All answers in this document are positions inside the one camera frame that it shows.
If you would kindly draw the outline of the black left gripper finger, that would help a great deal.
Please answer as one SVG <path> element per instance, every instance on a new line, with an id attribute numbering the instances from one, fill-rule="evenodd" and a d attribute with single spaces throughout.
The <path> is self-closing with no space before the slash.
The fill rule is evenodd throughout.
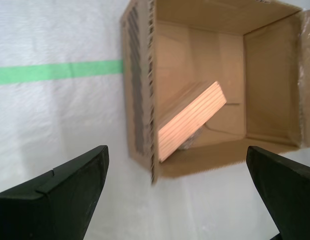
<path id="1" fill-rule="evenodd" d="M 109 149 L 94 149 L 0 192 L 0 240 L 82 240 L 103 191 Z"/>
<path id="2" fill-rule="evenodd" d="M 258 146 L 246 164 L 279 233 L 275 240 L 310 240 L 310 167 Z"/>

